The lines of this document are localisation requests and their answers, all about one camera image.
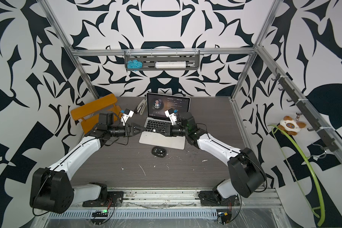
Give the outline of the black wireless mouse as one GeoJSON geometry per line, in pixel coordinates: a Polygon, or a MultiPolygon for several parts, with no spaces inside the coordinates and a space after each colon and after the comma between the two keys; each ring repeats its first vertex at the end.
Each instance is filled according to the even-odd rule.
{"type": "Polygon", "coordinates": [[[160,147],[160,146],[155,146],[152,150],[151,150],[151,154],[159,157],[159,158],[164,158],[167,155],[167,151],[165,148],[160,147]]]}

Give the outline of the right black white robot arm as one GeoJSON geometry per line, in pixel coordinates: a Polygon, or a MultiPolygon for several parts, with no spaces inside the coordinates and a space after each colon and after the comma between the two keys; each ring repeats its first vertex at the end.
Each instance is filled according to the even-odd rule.
{"type": "Polygon", "coordinates": [[[153,130],[166,137],[184,136],[188,143],[222,161],[230,178],[213,188],[214,201],[219,203],[231,196],[248,198],[258,187],[267,183],[267,176],[255,153],[248,147],[239,149],[213,137],[207,129],[199,127],[190,112],[181,114],[166,112],[170,123],[153,130]]]}

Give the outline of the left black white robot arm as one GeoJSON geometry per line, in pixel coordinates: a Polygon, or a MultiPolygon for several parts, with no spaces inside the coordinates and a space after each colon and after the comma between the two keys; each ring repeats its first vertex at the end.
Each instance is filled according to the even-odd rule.
{"type": "Polygon", "coordinates": [[[106,185],[89,183],[73,187],[71,180],[78,169],[111,138],[129,138],[146,129],[136,123],[127,124],[124,114],[114,123],[114,113],[102,113],[99,121],[67,155],[47,168],[37,169],[32,177],[29,205],[45,213],[64,213],[72,205],[93,201],[100,205],[109,202],[106,185]]]}

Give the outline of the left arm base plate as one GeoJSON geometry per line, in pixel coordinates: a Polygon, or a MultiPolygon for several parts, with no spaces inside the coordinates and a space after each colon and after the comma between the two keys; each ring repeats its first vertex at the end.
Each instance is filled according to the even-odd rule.
{"type": "Polygon", "coordinates": [[[89,200],[82,203],[82,207],[120,207],[123,203],[124,192],[123,191],[110,191],[106,195],[100,195],[98,199],[89,200]]]}

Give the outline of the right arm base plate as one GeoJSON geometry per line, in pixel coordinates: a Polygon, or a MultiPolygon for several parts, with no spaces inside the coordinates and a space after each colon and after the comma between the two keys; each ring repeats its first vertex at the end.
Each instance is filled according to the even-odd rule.
{"type": "Polygon", "coordinates": [[[240,199],[238,195],[232,195],[229,198],[222,198],[217,192],[200,191],[198,198],[202,206],[239,206],[240,199]]]}

